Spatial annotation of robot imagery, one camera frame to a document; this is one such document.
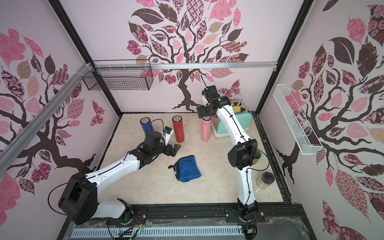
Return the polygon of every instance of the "white cable tray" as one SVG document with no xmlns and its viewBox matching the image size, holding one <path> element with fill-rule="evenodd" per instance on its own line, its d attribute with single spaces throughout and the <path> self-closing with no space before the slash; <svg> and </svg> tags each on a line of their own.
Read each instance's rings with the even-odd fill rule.
<svg viewBox="0 0 384 240">
<path fill-rule="evenodd" d="M 293 98 L 293 101 L 291 104 L 287 102 L 285 99 L 286 96 L 291 96 Z M 291 129 L 291 132 L 293 134 L 293 137 L 295 138 L 297 145 L 299 146 L 300 152 L 303 155 L 312 155 L 316 152 L 320 151 L 323 148 L 323 145 L 321 144 L 319 138 L 317 137 L 316 133 L 314 132 L 312 126 L 310 125 L 310 122 L 306 118 L 306 114 L 304 111 L 299 108 L 298 110 L 301 111 L 301 116 L 305 118 L 303 122 L 303 126 L 299 123 L 298 119 L 296 118 L 293 110 L 291 109 L 292 104 L 297 104 L 296 99 L 291 94 L 290 90 L 288 89 L 286 84 L 277 84 L 276 89 L 273 92 L 273 97 L 276 99 L 277 104 L 280 107 L 281 112 L 283 113 L 285 120 L 288 123 L 289 128 Z M 316 144 L 312 144 L 310 140 L 308 139 L 304 129 L 308 131 L 308 128 L 310 128 L 311 132 L 313 132 L 317 138 Z"/>
</svg>

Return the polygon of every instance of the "dark brown leaf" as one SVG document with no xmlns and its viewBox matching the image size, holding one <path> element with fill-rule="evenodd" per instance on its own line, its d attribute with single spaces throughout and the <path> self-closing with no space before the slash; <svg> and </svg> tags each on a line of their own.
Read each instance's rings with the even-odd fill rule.
<svg viewBox="0 0 384 240">
<path fill-rule="evenodd" d="M 335 58 L 342 63 L 352 64 L 355 59 L 355 48 L 351 41 L 342 37 L 332 38 L 330 41 L 335 44 Z"/>
</svg>

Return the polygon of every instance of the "pink thermos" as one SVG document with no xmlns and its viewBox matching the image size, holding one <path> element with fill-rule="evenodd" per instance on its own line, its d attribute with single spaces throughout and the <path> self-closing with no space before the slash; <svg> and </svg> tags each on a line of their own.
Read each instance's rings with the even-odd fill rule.
<svg viewBox="0 0 384 240">
<path fill-rule="evenodd" d="M 173 130 L 175 131 L 175 137 L 177 142 L 184 142 L 184 127 L 183 119 L 181 116 L 176 115 L 172 118 Z"/>
<path fill-rule="evenodd" d="M 201 140 L 208 141 L 211 136 L 212 117 L 207 116 L 201 119 Z"/>
</svg>

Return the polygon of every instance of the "wire basket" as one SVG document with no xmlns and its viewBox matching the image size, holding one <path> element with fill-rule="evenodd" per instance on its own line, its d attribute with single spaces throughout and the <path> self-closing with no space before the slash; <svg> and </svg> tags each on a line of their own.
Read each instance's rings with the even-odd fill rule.
<svg viewBox="0 0 384 240">
<path fill-rule="evenodd" d="M 285 98 L 286 96 L 290 96 L 293 99 L 290 104 L 287 102 Z M 293 104 L 297 104 L 297 106 L 299 105 L 296 99 L 293 97 L 292 93 L 289 91 L 287 85 L 277 84 L 276 89 L 273 92 L 273 97 L 279 105 L 280 110 L 283 113 L 289 128 L 291 129 L 291 132 L 297 142 L 297 145 L 299 146 L 301 154 L 312 155 L 320 151 L 323 148 L 323 145 L 321 144 L 318 136 L 314 132 L 310 121 L 308 121 L 308 119 L 306 118 L 306 115 L 303 110 L 301 108 L 297 109 L 297 111 L 300 111 L 300 115 L 303 116 L 303 118 L 305 119 L 304 121 L 302 121 L 301 124 L 298 118 L 296 117 L 295 113 L 293 112 L 291 106 Z M 308 139 L 306 134 L 307 131 L 311 131 L 314 133 L 314 135 L 316 136 L 316 143 L 313 143 Z"/>
<path fill-rule="evenodd" d="M 135 67 L 96 66 L 94 71 L 103 78 L 109 90 L 149 90 L 153 82 L 150 64 Z M 86 73 L 83 81 L 88 90 L 101 90 L 93 71 Z"/>
</svg>

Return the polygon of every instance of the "blue towel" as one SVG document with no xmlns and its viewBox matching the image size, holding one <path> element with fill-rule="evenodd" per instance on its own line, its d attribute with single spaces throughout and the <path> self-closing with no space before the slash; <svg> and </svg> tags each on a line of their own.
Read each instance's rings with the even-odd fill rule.
<svg viewBox="0 0 384 240">
<path fill-rule="evenodd" d="M 189 182 L 192 179 L 201 177 L 201 174 L 197 168 L 195 156 L 180 158 L 175 165 L 168 167 L 173 168 L 177 180 L 181 182 Z"/>
</svg>

